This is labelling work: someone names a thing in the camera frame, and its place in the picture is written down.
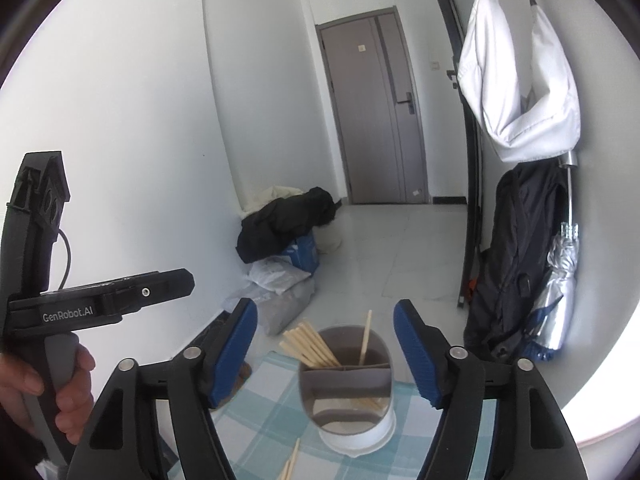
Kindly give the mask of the person's left hand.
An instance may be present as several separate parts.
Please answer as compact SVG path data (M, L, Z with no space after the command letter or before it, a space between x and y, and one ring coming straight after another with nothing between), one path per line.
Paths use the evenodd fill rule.
M55 423L71 444L77 444L93 408L91 393L91 372L96 361L84 346L76 352L76 366L72 379L56 394L58 414ZM26 362L2 353L1 355L1 406L17 426L33 437L36 435L34 423L24 403L24 394L43 394L42 378Z

